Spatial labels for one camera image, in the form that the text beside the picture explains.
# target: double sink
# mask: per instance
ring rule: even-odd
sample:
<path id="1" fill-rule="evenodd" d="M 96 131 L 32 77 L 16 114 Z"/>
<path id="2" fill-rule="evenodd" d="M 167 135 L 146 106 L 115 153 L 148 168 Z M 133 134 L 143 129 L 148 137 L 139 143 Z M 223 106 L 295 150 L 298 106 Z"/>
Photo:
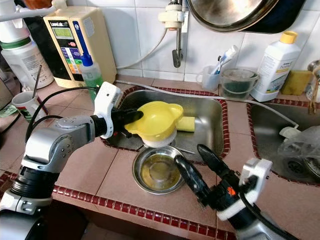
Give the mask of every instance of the double sink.
<path id="1" fill-rule="evenodd" d="M 188 160 L 196 164 L 204 163 L 197 151 L 197 144 L 208 146 L 218 156 L 223 152 L 223 110 L 219 101 L 142 89 L 129 93 L 122 101 L 120 109 L 137 109 L 152 101 L 179 104 L 184 109 L 184 116 L 195 117 L 195 131 L 178 131 L 175 141 L 171 144 L 181 150 Z M 266 105 L 297 122 L 300 131 L 320 125 L 319 111 L 315 115 L 308 115 L 306 107 L 273 103 L 266 103 Z M 251 107 L 251 118 L 258 154 L 261 158 L 273 162 L 272 170 L 275 173 L 288 180 L 320 183 L 320 179 L 310 171 L 304 159 L 285 158 L 278 154 L 278 148 L 284 140 L 279 132 L 284 127 L 292 126 L 289 122 L 258 105 Z M 113 146 L 130 150 L 140 150 L 144 147 L 144 143 L 137 135 L 126 138 L 124 135 L 118 134 L 110 138 L 108 142 Z"/>

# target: red tile border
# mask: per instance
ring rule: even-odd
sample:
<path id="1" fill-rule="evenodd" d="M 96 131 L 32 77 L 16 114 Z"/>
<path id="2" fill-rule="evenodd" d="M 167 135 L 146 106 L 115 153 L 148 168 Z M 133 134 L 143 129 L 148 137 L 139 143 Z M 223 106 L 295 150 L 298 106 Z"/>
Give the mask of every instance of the red tile border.
<path id="1" fill-rule="evenodd" d="M 186 89 L 176 89 L 176 88 L 167 88 L 167 87 L 155 87 L 160 90 L 168 91 L 168 92 L 173 92 L 173 93 L 183 93 L 183 94 L 190 94 L 190 95 L 200 95 L 200 96 L 213 96 L 213 97 L 218 97 L 217 94 L 209 91 L 194 91 L 194 90 L 186 90 Z M 124 101 L 124 99 L 127 97 L 128 94 L 133 93 L 138 90 L 145 90 L 146 88 L 140 87 L 140 86 L 133 86 L 123 92 L 123 96 L 119 102 L 119 105 L 121 105 Z M 230 148 L 230 138 L 229 138 L 229 122 L 228 122 L 228 104 L 225 100 L 217 99 L 217 101 L 220 103 L 221 108 L 222 108 L 222 132 L 223 132 L 223 151 L 220 155 L 220 157 L 223 159 L 225 158 L 231 148 Z M 105 146 L 114 148 L 114 149 L 120 149 L 120 150 L 126 150 L 130 152 L 139 152 L 139 150 L 134 150 L 130 148 L 124 148 L 124 147 L 116 147 L 111 145 L 106 139 L 100 138 L 100 140 L 104 143 Z M 206 165 L 205 163 L 198 163 L 194 162 L 199 165 Z"/>
<path id="2" fill-rule="evenodd" d="M 6 182 L 6 181 L 13 181 L 17 177 L 16 174 L 11 172 L 4 172 L 0 176 L 0 187 Z M 209 236 L 214 238 L 217 234 L 218 239 L 220 240 L 235 240 L 235 234 L 232 232 L 227 232 L 225 230 L 216 229 L 214 227 L 202 225 L 196 222 L 192 222 L 186 219 L 182 219 L 176 216 L 171 216 L 168 214 L 164 214 L 161 212 L 156 212 L 153 210 L 145 209 L 142 207 L 133 206 L 127 203 L 123 203 L 120 201 L 114 201 L 111 199 L 107 199 L 104 197 L 99 197 L 96 195 L 92 195 L 89 193 L 73 190 L 70 188 L 66 188 L 63 186 L 54 186 L 53 194 L 59 194 L 63 195 L 65 197 L 78 199 L 80 201 L 84 201 L 87 203 L 91 203 L 94 205 L 103 206 L 105 208 L 110 208 L 115 211 L 121 211 L 123 213 L 132 214 L 139 216 L 141 218 L 149 219 L 151 221 L 171 225 L 176 228 L 184 229 L 187 231 L 191 231 L 194 233 L 198 233 L 200 235 Z"/>
<path id="3" fill-rule="evenodd" d="M 267 103 L 290 105 L 290 106 L 297 106 L 297 107 L 304 107 L 304 108 L 307 108 L 308 105 L 309 105 L 309 103 L 306 102 L 306 101 L 295 101 L 295 100 L 278 99 L 278 98 L 273 99 L 271 101 L 268 101 Z M 251 116 L 251 108 L 252 108 L 252 105 L 247 103 L 246 104 L 246 112 L 247 112 L 247 115 L 248 115 L 248 123 L 249 123 L 250 133 L 251 133 L 250 135 L 251 135 L 252 148 L 253 148 L 253 153 L 256 156 L 256 158 L 261 159 L 261 157 L 259 156 L 259 153 L 258 153 L 256 134 L 255 134 L 255 131 L 254 131 L 254 124 L 253 124 L 252 116 Z M 291 182 L 291 183 L 308 185 L 308 186 L 312 186 L 312 187 L 316 187 L 316 188 L 320 187 L 320 185 L 318 185 L 318 184 L 311 184 L 311 183 L 308 183 L 308 182 L 305 182 L 305 181 L 293 181 L 293 180 L 290 180 L 290 179 L 288 179 L 288 178 L 286 178 L 284 176 L 280 176 L 277 172 L 275 172 L 273 170 L 271 172 L 273 174 L 275 174 L 278 178 L 287 180 L 288 182 Z"/>

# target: metal bowl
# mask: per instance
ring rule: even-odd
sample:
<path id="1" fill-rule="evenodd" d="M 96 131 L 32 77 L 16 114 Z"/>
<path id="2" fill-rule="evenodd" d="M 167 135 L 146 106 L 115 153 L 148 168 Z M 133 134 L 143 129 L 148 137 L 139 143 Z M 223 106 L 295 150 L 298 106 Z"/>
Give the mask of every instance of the metal bowl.
<path id="1" fill-rule="evenodd" d="M 151 194 L 168 194 L 182 186 L 184 180 L 174 163 L 181 155 L 172 146 L 147 148 L 133 161 L 132 173 L 140 188 Z"/>
<path id="2" fill-rule="evenodd" d="M 244 30 L 261 20 L 279 0 L 187 0 L 198 22 L 217 32 Z"/>

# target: display screen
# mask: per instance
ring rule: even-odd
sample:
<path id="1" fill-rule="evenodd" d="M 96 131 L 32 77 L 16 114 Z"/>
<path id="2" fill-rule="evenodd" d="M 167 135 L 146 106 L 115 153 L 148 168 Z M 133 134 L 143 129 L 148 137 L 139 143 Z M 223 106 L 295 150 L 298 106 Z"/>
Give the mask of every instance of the display screen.
<path id="1" fill-rule="evenodd" d="M 74 39 L 68 27 L 53 27 L 52 30 L 57 39 Z"/>

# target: pink tile countertop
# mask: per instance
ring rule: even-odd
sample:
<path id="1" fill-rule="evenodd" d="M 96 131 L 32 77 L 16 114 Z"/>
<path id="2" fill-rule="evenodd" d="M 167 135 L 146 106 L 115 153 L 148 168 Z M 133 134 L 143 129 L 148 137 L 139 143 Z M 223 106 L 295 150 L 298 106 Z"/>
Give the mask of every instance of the pink tile countertop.
<path id="1" fill-rule="evenodd" d="M 118 76 L 117 79 L 154 87 L 201 91 L 201 87 L 192 82 L 132 76 Z M 123 91 L 132 87 L 126 84 L 117 86 Z M 38 93 L 44 99 L 60 89 L 54 82 Z M 297 101 L 302 98 L 290 97 Z M 56 96 L 47 107 L 50 114 L 64 117 L 92 115 L 94 109 L 86 90 Z M 255 156 L 247 106 L 227 101 L 227 108 L 231 148 L 224 161 L 231 169 L 241 172 L 243 164 Z M 9 122 L 0 122 L 0 131 Z M 45 121 L 42 127 L 50 124 L 52 120 Z M 27 125 L 21 118 L 4 136 L 5 142 L 0 149 L 0 176 L 3 171 L 18 172 Z M 141 190 L 131 170 L 136 155 L 133 151 L 107 147 L 96 138 L 69 158 L 56 183 L 60 187 L 55 188 L 53 198 L 189 239 L 235 239 L 231 225 L 220 221 L 216 211 L 208 207 L 202 209 L 186 185 L 167 195 L 153 195 Z M 216 174 L 208 167 L 196 167 L 209 186 L 217 183 Z M 319 198 L 320 188 L 289 182 L 271 174 L 257 205 L 290 233 L 312 240 L 318 239 L 320 234 Z"/>

